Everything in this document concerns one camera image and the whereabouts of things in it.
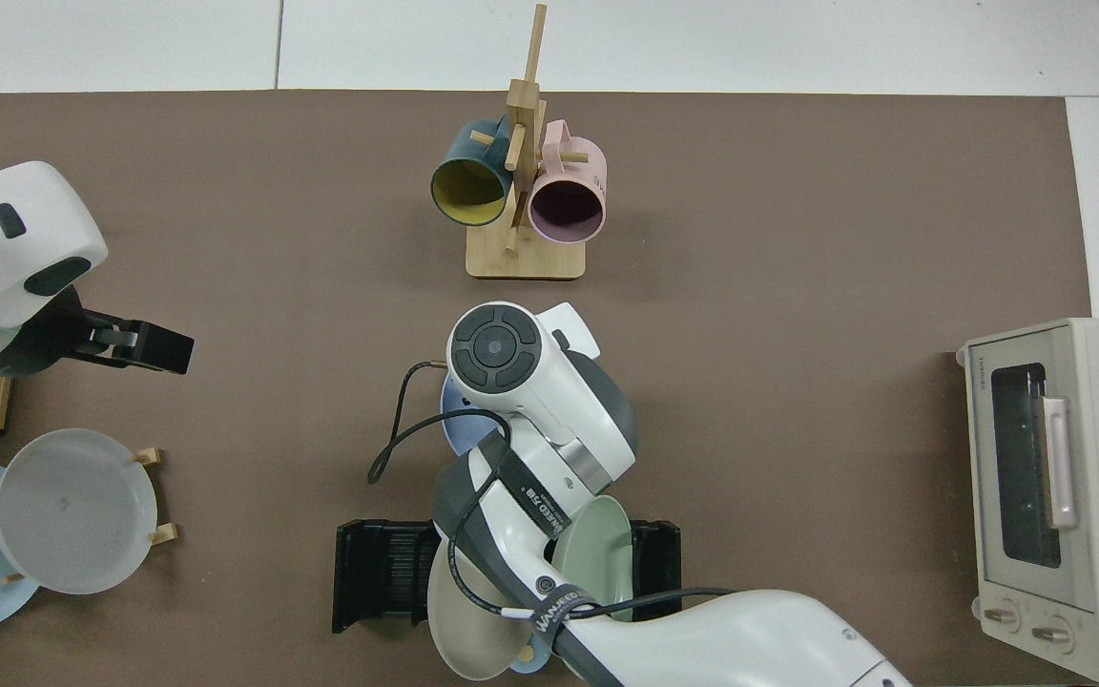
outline dark teal mug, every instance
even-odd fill
[[[502,166],[510,147],[506,117],[466,123],[431,175],[435,208],[467,226],[496,221],[511,188],[511,173]]]

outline beige plate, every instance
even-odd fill
[[[457,569],[475,595],[491,603],[506,605],[502,595],[463,553],[457,552]],[[441,543],[431,563],[426,589],[426,612],[435,649],[453,673],[465,679],[489,679],[511,665],[520,649],[529,643],[528,621],[500,618],[477,608],[452,578],[448,545]]]

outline mug handle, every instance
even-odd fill
[[[562,164],[562,145],[570,142],[570,131],[566,120],[555,120],[546,123],[546,142],[541,144],[541,162],[545,163],[546,173],[566,174]]]

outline mint green plate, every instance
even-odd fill
[[[633,540],[622,503],[613,496],[598,496],[585,506],[554,545],[553,565],[601,603],[632,599]],[[633,610],[613,618],[630,621]]]

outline pink mug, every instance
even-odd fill
[[[588,162],[564,162],[588,157]],[[555,243],[581,243],[604,226],[604,153],[589,140],[573,136],[565,120],[546,125],[541,145],[544,169],[529,192],[529,221]]]

